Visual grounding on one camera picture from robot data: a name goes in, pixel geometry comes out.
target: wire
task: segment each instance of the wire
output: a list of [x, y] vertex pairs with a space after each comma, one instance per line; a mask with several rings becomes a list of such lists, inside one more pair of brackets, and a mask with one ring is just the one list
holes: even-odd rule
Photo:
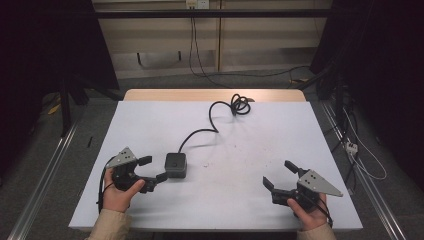
[[[315, 0], [313, 1], [313, 3], [314, 3], [314, 10], [316, 9], [316, 2], [315, 2]], [[319, 40], [321, 40], [321, 35], [319, 34], [319, 31], [318, 31], [318, 26], [317, 26], [317, 19], [316, 18], [314, 18], [314, 24], [315, 24], [315, 30], [316, 30], [316, 33], [317, 33], [317, 36], [318, 36], [318, 41]]]
[[[196, 44], [197, 59], [198, 59], [198, 62], [199, 62], [199, 65], [200, 65], [200, 69], [202, 70], [203, 75], [199, 75], [199, 74], [195, 73], [195, 72], [193, 71], [193, 67], [191, 66], [191, 52], [193, 51], [193, 39], [194, 39], [195, 44]], [[211, 82], [211, 83], [213, 83], [213, 84], [215, 84], [215, 85], [218, 85], [218, 86], [221, 86], [221, 87], [224, 87], [224, 88], [229, 88], [229, 89], [231, 89], [231, 87], [229, 87], [229, 86], [226, 86], [226, 85], [224, 85], [224, 84], [217, 83], [217, 82], [213, 81], [212, 79], [210, 79], [210, 78], [209, 78], [209, 76], [208, 76], [208, 75], [206, 75], [205, 71], [203, 70], [202, 62], [200, 61], [200, 56], [199, 56], [199, 46], [197, 45], [196, 20], [195, 20], [194, 18], [191, 18], [191, 43], [190, 43], [189, 64], [190, 64], [190, 70], [191, 70], [191, 72], [192, 72], [195, 76], [198, 76], [198, 77], [206, 77], [206, 79], [207, 79], [209, 82]]]
[[[193, 41], [196, 47], [196, 55], [197, 55], [197, 60], [199, 62], [200, 65], [200, 70], [202, 71], [202, 74], [196, 73], [193, 70], [193, 66], [191, 65], [191, 59], [192, 59], [192, 51], [193, 51]], [[221, 83], [217, 83], [215, 81], [213, 81], [210, 77], [213, 76], [242, 76], [242, 77], [272, 77], [272, 76], [278, 76], [278, 75], [282, 75], [282, 74], [286, 74], [289, 73], [290, 74], [290, 85], [287, 88], [290, 88], [292, 85], [292, 82], [294, 81], [292, 79], [292, 75], [291, 72], [299, 69], [299, 68], [309, 68], [309, 66], [307, 65], [302, 65], [302, 66], [296, 66], [293, 68], [290, 68], [289, 70], [284, 70], [284, 71], [280, 71], [277, 73], [269, 73], [269, 74], [243, 74], [243, 73], [212, 73], [212, 74], [207, 74], [204, 69], [203, 69], [203, 65], [202, 62], [200, 60], [200, 55], [199, 55], [199, 46], [197, 43], [197, 28], [196, 28], [196, 20], [194, 18], [191, 18], [191, 42], [190, 42], [190, 54], [189, 54], [189, 65], [190, 65], [190, 71], [193, 75], [198, 76], [198, 77], [205, 77], [209, 82], [224, 87], [224, 88], [229, 88], [232, 89], [229, 86], [226, 86], [224, 84]]]
[[386, 177], [387, 177], [387, 171], [386, 171], [386, 169], [384, 168], [384, 166], [383, 166], [383, 164], [381, 164], [381, 162], [378, 160], [378, 158], [365, 146], [365, 144], [361, 141], [361, 139], [359, 138], [359, 136], [357, 135], [357, 133], [355, 132], [355, 130], [353, 129], [353, 124], [352, 124], [352, 122], [350, 121], [350, 118], [349, 118], [349, 115], [347, 114], [347, 112], [346, 112], [346, 110], [345, 109], [343, 109], [343, 112], [345, 113], [345, 115], [346, 115], [346, 117], [347, 117], [347, 120], [348, 120], [348, 122], [349, 122], [349, 124], [350, 124], [350, 126], [351, 126], [351, 128], [352, 128], [352, 130], [353, 130], [353, 133], [355, 134], [355, 137], [358, 139], [358, 141], [359, 141], [359, 143], [361, 143], [361, 145], [371, 154], [371, 156], [373, 156], [374, 157], [374, 159], [377, 161], [377, 163], [380, 165], [380, 167], [383, 169], [383, 171], [384, 171], [384, 177], [376, 177], [376, 176], [374, 176], [374, 175], [372, 175], [372, 174], [370, 174], [365, 168], [364, 168], [364, 166], [362, 166], [361, 164], [359, 164], [358, 163], [358, 161], [353, 157], [353, 155], [352, 154], [350, 154], [351, 156], [352, 156], [352, 159], [353, 159], [353, 161], [358, 165], [358, 167], [362, 170], [362, 171], [364, 171], [368, 176], [370, 176], [371, 178], [374, 178], [374, 179], [376, 179], [376, 180], [384, 180], [384, 179], [386, 179]]
[[184, 144], [196, 133], [199, 132], [214, 132], [214, 133], [219, 133], [218, 129], [215, 127], [215, 124], [213, 124], [212, 121], [212, 108], [216, 105], [216, 104], [224, 104], [226, 106], [228, 106], [231, 109], [231, 113], [233, 114], [233, 116], [236, 115], [246, 115], [250, 112], [250, 105], [248, 102], [248, 98], [246, 97], [241, 97], [239, 94], [234, 94], [233, 97], [231, 98], [231, 103], [228, 104], [226, 102], [223, 101], [217, 101], [214, 102], [210, 108], [209, 108], [209, 122], [211, 123], [211, 126], [213, 129], [199, 129], [196, 130], [194, 132], [192, 132], [190, 135], [188, 135], [188, 137], [183, 141], [183, 143], [181, 144], [178, 153], [181, 153], [182, 148], [184, 147]]
[[[353, 130], [353, 132], [354, 133], [356, 133], [356, 134], [359, 134], [359, 129], [358, 129], [358, 120], [356, 119], [356, 115], [355, 115], [355, 113], [353, 112], [353, 104], [346, 104], [346, 108], [349, 110], [348, 112], [349, 112], [349, 114], [348, 115], [352, 115], [352, 118], [353, 118], [353, 120], [354, 120], [354, 122], [355, 122], [355, 127], [353, 128], [353, 126], [352, 126], [352, 124], [350, 125], [350, 127], [352, 127], [352, 130]], [[355, 136], [355, 139], [354, 139], [354, 141], [353, 141], [356, 145], [358, 145], [358, 137], [356, 137]]]
[[113, 183], [111, 183], [107, 187], [105, 187], [105, 189], [103, 189], [103, 179], [105, 178], [105, 173], [106, 173], [106, 166], [103, 168], [102, 176], [100, 177], [98, 201], [96, 202], [97, 203], [97, 206], [98, 206], [98, 209], [99, 209], [99, 213], [103, 209], [103, 195], [104, 195], [104, 192], [106, 191], [106, 189], [108, 187], [110, 187], [113, 184]]
[[327, 218], [328, 218], [328, 225], [330, 225], [330, 227], [333, 227], [333, 219], [330, 216], [330, 211], [328, 209], [327, 204], [320, 198], [319, 200], [324, 204], [325, 208], [327, 210], [324, 210], [318, 203], [312, 201], [312, 199], [310, 199], [308, 196], [306, 196], [305, 194], [303, 194], [302, 192], [299, 192], [299, 194], [304, 197], [306, 200], [308, 200], [310, 203], [312, 203], [315, 207], [318, 208], [319, 211], [321, 211]]
[[[349, 153], [347, 151], [345, 151], [345, 154], [346, 154], [347, 159], [349, 160]], [[347, 176], [344, 179], [344, 183], [345, 183], [345, 185], [347, 185], [347, 182], [349, 181], [349, 178], [350, 178], [350, 173], [353, 174], [353, 187], [352, 187], [353, 190], [356, 189], [356, 173], [355, 173], [355, 171], [353, 171], [353, 167], [355, 166], [356, 162], [358, 161], [358, 156], [359, 156], [359, 152], [357, 152], [355, 157], [354, 157], [356, 161], [353, 161], [353, 162], [349, 161], [349, 165], [350, 165], [349, 172], [347, 173]]]
[[344, 131], [343, 131], [343, 133], [342, 133], [342, 138], [337, 142], [337, 144], [336, 144], [336, 146], [334, 146], [332, 149], [331, 149], [331, 153], [334, 153], [334, 151], [340, 146], [340, 144], [342, 144], [344, 141], [345, 141], [345, 138], [347, 137], [347, 134], [348, 134], [348, 130], [349, 130], [349, 128], [346, 126], [346, 127], [344, 127]]
[[361, 36], [360, 36], [359, 41], [357, 43], [357, 49], [359, 49], [359, 47], [361, 46], [362, 40], [363, 40], [364, 35], [365, 35], [365, 31], [367, 30], [367, 26], [368, 26], [369, 19], [370, 19], [371, 13], [372, 13], [372, 8], [374, 6], [374, 2], [375, 2], [375, 0], [372, 0], [371, 4], [369, 6], [369, 9], [367, 9], [368, 10], [367, 18], [365, 20], [365, 25], [362, 29]]
[[337, 127], [339, 127], [339, 124], [338, 123], [336, 125], [334, 125], [332, 128], [323, 131], [322, 134], [324, 136], [327, 136], [332, 130], [336, 129]]

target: grey metal plate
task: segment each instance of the grey metal plate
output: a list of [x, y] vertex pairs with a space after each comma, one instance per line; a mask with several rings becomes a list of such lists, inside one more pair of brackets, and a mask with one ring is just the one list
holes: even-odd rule
[[321, 177], [314, 170], [309, 170], [299, 178], [299, 184], [314, 192], [321, 192], [337, 197], [343, 197], [343, 193], [331, 185], [325, 178]]
[[118, 155], [112, 158], [112, 160], [106, 165], [106, 168], [117, 167], [135, 160], [137, 160], [137, 158], [134, 153], [129, 149], [129, 147], [125, 147], [118, 153]]

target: power cord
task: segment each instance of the power cord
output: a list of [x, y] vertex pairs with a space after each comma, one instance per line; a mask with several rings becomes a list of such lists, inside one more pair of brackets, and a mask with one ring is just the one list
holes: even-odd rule
[[[195, 72], [193, 71], [193, 67], [191, 66], [191, 52], [193, 51], [193, 40], [194, 40], [194, 42], [195, 42], [195, 44], [196, 44], [197, 59], [198, 59], [198, 61], [199, 61], [200, 70], [202, 71], [203, 75], [200, 75], [200, 74], [195, 73]], [[217, 83], [217, 82], [213, 81], [212, 79], [210, 79], [210, 78], [209, 78], [209, 76], [208, 76], [208, 75], [205, 73], [205, 71], [203, 70], [202, 62], [200, 61], [200, 56], [199, 56], [199, 46], [197, 45], [196, 20], [195, 20], [194, 18], [191, 18], [191, 43], [190, 43], [189, 65], [190, 65], [190, 70], [191, 70], [191, 72], [192, 72], [195, 76], [198, 76], [198, 77], [206, 77], [206, 79], [207, 79], [209, 82], [211, 82], [211, 83], [213, 83], [213, 84], [215, 84], [215, 85], [217, 85], [217, 86], [221, 86], [221, 87], [224, 87], [224, 88], [231, 89], [231, 87], [229, 87], [229, 86], [227, 86], [227, 85]]]
[[371, 178], [374, 178], [376, 180], [384, 180], [387, 178], [387, 171], [384, 168], [383, 164], [378, 160], [378, 158], [365, 146], [365, 144], [361, 141], [361, 139], [359, 138], [358, 134], [356, 133], [356, 131], [353, 129], [353, 124], [350, 121], [349, 115], [347, 114], [346, 110], [343, 109], [343, 112], [345, 113], [347, 120], [353, 130], [353, 134], [355, 135], [355, 137], [358, 139], [358, 142], [371, 154], [371, 156], [377, 161], [377, 163], [380, 165], [380, 167], [383, 169], [384, 172], [384, 176], [383, 177], [376, 177], [374, 175], [372, 175], [371, 173], [369, 173], [364, 166], [362, 166], [361, 164], [358, 163], [358, 161], [355, 159], [355, 157], [350, 153], [350, 155], [352, 156], [353, 161], [358, 165], [359, 169], [361, 169], [363, 172], [365, 172], [368, 176], [370, 176]]
[[[358, 121], [356, 120], [356, 115], [353, 112], [353, 106], [350, 106], [348, 109], [349, 109], [350, 115], [352, 115], [353, 119], [355, 120], [355, 128], [353, 128], [353, 126], [351, 125], [352, 131], [355, 132], [355, 133], [358, 133]], [[346, 176], [346, 178], [344, 180], [344, 183], [347, 184], [347, 182], [349, 180], [349, 177], [350, 177], [350, 174], [353, 174], [353, 188], [352, 189], [353, 189], [353, 191], [355, 191], [356, 190], [356, 173], [353, 170], [353, 168], [355, 167], [356, 162], [359, 159], [358, 138], [356, 136], [355, 136], [355, 139], [354, 139], [353, 142], [355, 143], [356, 148], [353, 147], [353, 146], [349, 146], [349, 145], [351, 145], [350, 142], [346, 142], [345, 143], [345, 150], [346, 150], [345, 151], [345, 154], [347, 155], [348, 161], [349, 161], [349, 152], [350, 151], [355, 152], [355, 154], [352, 154], [352, 155], [353, 155], [353, 157], [355, 158], [356, 161], [353, 161], [353, 162], [349, 161], [350, 168], [349, 168], [349, 172], [347, 173], [347, 176]]]
[[[110, 163], [110, 161], [112, 161], [112, 159], [113, 159], [113, 157], [111, 159], [109, 159], [109, 161], [107, 161], [106, 165], [108, 165]], [[103, 168], [102, 176], [100, 177], [98, 201], [96, 202], [97, 203], [97, 207], [99, 209], [99, 213], [103, 209], [103, 195], [104, 195], [104, 192], [106, 191], [107, 188], [109, 188], [113, 184], [113, 183], [111, 183], [107, 187], [105, 187], [105, 189], [103, 189], [103, 179], [105, 178], [105, 174], [106, 174], [106, 165]]]
[[330, 210], [328, 209], [327, 204], [321, 198], [318, 198], [323, 203], [323, 205], [325, 206], [326, 210], [324, 210], [318, 203], [314, 202], [312, 199], [310, 199], [305, 194], [303, 194], [301, 192], [299, 194], [302, 197], [304, 197], [306, 200], [308, 200], [308, 202], [312, 203], [320, 212], [322, 212], [327, 217], [328, 225], [330, 225], [330, 227], [332, 228], [333, 227], [333, 219], [330, 216]]
[[212, 108], [216, 105], [216, 104], [224, 104], [226, 106], [228, 106], [231, 109], [231, 113], [233, 114], [233, 116], [236, 115], [246, 115], [250, 112], [250, 105], [249, 105], [249, 101], [248, 98], [246, 97], [242, 97], [239, 94], [234, 94], [233, 97], [231, 98], [231, 103], [228, 104], [226, 102], [223, 101], [217, 101], [214, 102], [210, 108], [209, 108], [209, 122], [211, 123], [212, 129], [199, 129], [196, 130], [194, 132], [192, 132], [190, 135], [188, 135], [188, 137], [183, 141], [183, 143], [181, 144], [178, 153], [181, 153], [182, 148], [184, 147], [184, 144], [196, 133], [199, 132], [214, 132], [214, 133], [219, 133], [218, 129], [215, 127], [215, 124], [213, 124], [212, 121]]
[[[192, 66], [192, 51], [193, 51], [193, 42], [196, 48], [196, 55], [197, 55], [197, 60], [199, 62], [199, 66], [200, 66], [200, 70], [202, 71], [202, 74], [196, 73], [193, 70], [193, 66]], [[281, 72], [277, 72], [277, 73], [270, 73], [270, 74], [242, 74], [242, 73], [213, 73], [213, 74], [206, 74], [204, 69], [203, 69], [203, 65], [202, 62], [200, 60], [200, 55], [199, 55], [199, 47], [197, 44], [197, 28], [196, 28], [196, 20], [195, 18], [191, 18], [191, 42], [190, 42], [190, 55], [189, 55], [189, 65], [190, 65], [190, 71], [192, 72], [193, 75], [197, 76], [197, 77], [205, 77], [209, 82], [211, 82], [212, 84], [215, 84], [217, 86], [221, 86], [224, 88], [228, 88], [228, 89], [232, 89], [231, 87], [221, 84], [221, 83], [217, 83], [215, 81], [213, 81], [210, 77], [213, 76], [242, 76], [242, 77], [272, 77], [272, 76], [278, 76], [278, 75], [283, 75], [288, 73], [289, 77], [290, 77], [290, 84], [287, 87], [287, 89], [289, 89], [292, 85], [293, 82], [298, 82], [302, 80], [300, 79], [293, 79], [292, 78], [292, 71], [296, 70], [296, 69], [300, 69], [300, 68], [309, 68], [309, 66], [296, 66], [293, 67], [289, 70], [285, 70], [285, 71], [281, 71]]]
[[[354, 114], [354, 112], [353, 112], [353, 100], [352, 100], [352, 98], [350, 97], [350, 96], [348, 96], [349, 97], [349, 103], [343, 103], [343, 105], [345, 106], [344, 108], [345, 109], [348, 109], [348, 112], [349, 112], [349, 114], [351, 114], [352, 116], [353, 116], [353, 118], [355, 119], [355, 131], [356, 132], [358, 132], [358, 123], [357, 123], [357, 121], [356, 121], [356, 116], [355, 116], [355, 114]], [[340, 126], [340, 122], [339, 121], [337, 121], [337, 123], [336, 123], [336, 125], [333, 127], [333, 128], [331, 128], [331, 129], [329, 129], [329, 130], [327, 130], [325, 133], [324, 133], [324, 135], [326, 135], [326, 134], [328, 134], [332, 129], [334, 129], [334, 128], [341, 128], [342, 129], [342, 133], [341, 133], [341, 139], [340, 139], [340, 141], [338, 141], [337, 142], [337, 144], [331, 149], [331, 153], [333, 153], [341, 144], [345, 144], [345, 139], [347, 138], [347, 136], [348, 136], [348, 132], [349, 132], [349, 125], [347, 124], [347, 121], [346, 121], [346, 118], [344, 118], [343, 119], [343, 121], [342, 121], [343, 123], [341, 124], [341, 126]], [[354, 143], [356, 144], [356, 145], [358, 145], [358, 140], [356, 139], [356, 137], [355, 137], [355, 141], [354, 141]]]

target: black cable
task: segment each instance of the black cable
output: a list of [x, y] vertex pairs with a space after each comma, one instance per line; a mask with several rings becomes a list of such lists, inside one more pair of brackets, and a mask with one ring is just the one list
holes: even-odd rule
[[218, 129], [215, 127], [215, 124], [213, 124], [212, 121], [212, 108], [216, 105], [216, 104], [224, 104], [226, 106], [228, 106], [231, 109], [231, 113], [233, 114], [233, 116], [236, 115], [246, 115], [250, 112], [250, 105], [248, 102], [248, 99], [246, 97], [241, 97], [239, 94], [234, 94], [233, 97], [231, 98], [231, 103], [228, 104], [226, 102], [223, 101], [217, 101], [214, 102], [210, 108], [209, 108], [209, 122], [211, 123], [211, 126], [213, 129], [199, 129], [196, 130], [194, 132], [192, 132], [190, 135], [188, 135], [188, 137], [183, 141], [183, 143], [181, 144], [178, 153], [181, 153], [182, 148], [184, 147], [184, 144], [196, 133], [199, 132], [214, 132], [214, 133], [219, 133]]
[[339, 124], [336, 124], [336, 125], [334, 125], [334, 127], [332, 127], [332, 128], [330, 128], [330, 129], [327, 129], [327, 130], [325, 130], [325, 131], [323, 131], [322, 132], [322, 134], [324, 135], [324, 136], [327, 136], [332, 130], [334, 130], [335, 128], [337, 128], [339, 126]]
[[[192, 50], [193, 50], [193, 39], [194, 39], [194, 42], [195, 42], [195, 44], [196, 44], [197, 59], [198, 59], [198, 62], [199, 62], [199, 65], [200, 65], [200, 69], [202, 70], [203, 75], [200, 75], [200, 74], [195, 73], [195, 72], [193, 71], [192, 66], [191, 66], [191, 52], [192, 52]], [[217, 82], [213, 81], [212, 79], [210, 79], [210, 78], [209, 78], [209, 76], [208, 76], [208, 75], [205, 73], [205, 71], [203, 70], [202, 62], [200, 61], [200, 56], [199, 56], [199, 47], [198, 47], [198, 45], [197, 45], [196, 20], [195, 20], [194, 18], [191, 18], [191, 43], [190, 43], [189, 64], [190, 64], [190, 70], [191, 70], [191, 72], [192, 72], [195, 76], [198, 76], [198, 77], [206, 77], [206, 79], [207, 79], [209, 82], [211, 82], [211, 83], [213, 83], [213, 84], [215, 84], [215, 85], [217, 85], [217, 86], [221, 86], [221, 87], [224, 87], [224, 88], [231, 89], [231, 87], [228, 87], [228, 86], [226, 86], [226, 85], [224, 85], [224, 84], [217, 83]]]
[[350, 174], [353, 173], [353, 188], [352, 189], [355, 190], [356, 189], [356, 173], [355, 173], [353, 168], [355, 167], [356, 162], [358, 162], [358, 158], [359, 158], [359, 144], [358, 144], [358, 137], [356, 136], [358, 134], [358, 122], [357, 122], [357, 119], [356, 119], [356, 115], [352, 110], [350, 110], [348, 116], [349, 115], [352, 115], [352, 117], [354, 118], [354, 121], [355, 121], [355, 125], [354, 125], [355, 129], [352, 129], [352, 130], [355, 131], [355, 133], [356, 133], [355, 138], [354, 138], [354, 143], [356, 144], [358, 151], [356, 152], [356, 155], [354, 156], [355, 161], [353, 161], [353, 162], [350, 161], [349, 154], [346, 152], [346, 157], [349, 161], [350, 167], [349, 167], [349, 172], [347, 173], [347, 175], [344, 179], [344, 183], [345, 183], [345, 185], [347, 184], [347, 182], [350, 178]]
[[[195, 73], [194, 70], [193, 70], [193, 67], [191, 65], [191, 54], [192, 54], [192, 51], [193, 51], [193, 40], [194, 40], [194, 43], [195, 43], [195, 46], [196, 46], [197, 59], [198, 59], [198, 62], [199, 62], [199, 65], [200, 65], [200, 69], [202, 71], [202, 74]], [[197, 44], [196, 20], [194, 18], [191, 18], [191, 42], [190, 42], [189, 65], [190, 65], [190, 71], [191, 71], [191, 73], [193, 75], [195, 75], [197, 77], [206, 77], [206, 79], [208, 79], [209, 82], [211, 82], [211, 83], [213, 83], [215, 85], [224, 87], [224, 88], [229, 88], [229, 89], [232, 89], [232, 88], [229, 87], [229, 86], [226, 86], [224, 84], [217, 83], [217, 82], [213, 81], [212, 79], [210, 79], [210, 77], [213, 77], [213, 76], [272, 77], [272, 76], [278, 76], [278, 75], [282, 75], [282, 74], [285, 74], [285, 73], [289, 73], [290, 74], [290, 85], [287, 87], [287, 89], [288, 89], [288, 88], [291, 87], [292, 82], [293, 82], [291, 72], [293, 70], [296, 70], [296, 69], [299, 69], [299, 68], [309, 68], [309, 66], [306, 66], [306, 65], [305, 66], [297, 66], [297, 67], [293, 67], [293, 68], [291, 68], [289, 70], [285, 70], [285, 71], [282, 71], [282, 72], [270, 73], [270, 74], [263, 74], [263, 75], [243, 74], [243, 73], [213, 73], [213, 74], [206, 74], [205, 71], [204, 71], [204, 69], [203, 69], [202, 62], [201, 62], [200, 56], [199, 56], [199, 47], [198, 47], [198, 44]]]
[[111, 183], [105, 189], [103, 189], [103, 179], [105, 178], [105, 174], [106, 174], [106, 166], [103, 168], [102, 176], [100, 177], [98, 201], [96, 202], [97, 203], [97, 206], [98, 206], [98, 209], [99, 209], [99, 214], [100, 214], [100, 211], [102, 211], [102, 209], [103, 209], [103, 195], [104, 195], [104, 191], [113, 184], [113, 183]]
[[334, 151], [340, 146], [340, 144], [344, 142], [346, 136], [347, 136], [347, 128], [345, 128], [344, 132], [342, 133], [342, 138], [337, 142], [336, 146], [334, 146], [331, 149], [331, 153], [334, 153]]
[[330, 216], [330, 210], [328, 209], [327, 204], [321, 199], [319, 198], [319, 200], [324, 204], [325, 208], [327, 209], [324, 210], [318, 203], [312, 201], [312, 199], [310, 199], [308, 196], [306, 196], [305, 194], [299, 192], [299, 194], [304, 197], [306, 200], [308, 200], [310, 203], [312, 203], [315, 207], [318, 208], [319, 211], [321, 211], [327, 218], [328, 218], [328, 225], [330, 225], [330, 227], [333, 227], [333, 219]]

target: sleeve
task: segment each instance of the sleeve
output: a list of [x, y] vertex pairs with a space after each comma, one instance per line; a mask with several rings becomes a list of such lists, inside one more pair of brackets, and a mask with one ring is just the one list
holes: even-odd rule
[[131, 225], [131, 217], [125, 213], [102, 209], [96, 224], [86, 240], [124, 240]]
[[297, 240], [335, 240], [333, 229], [327, 223], [309, 231], [298, 231]]

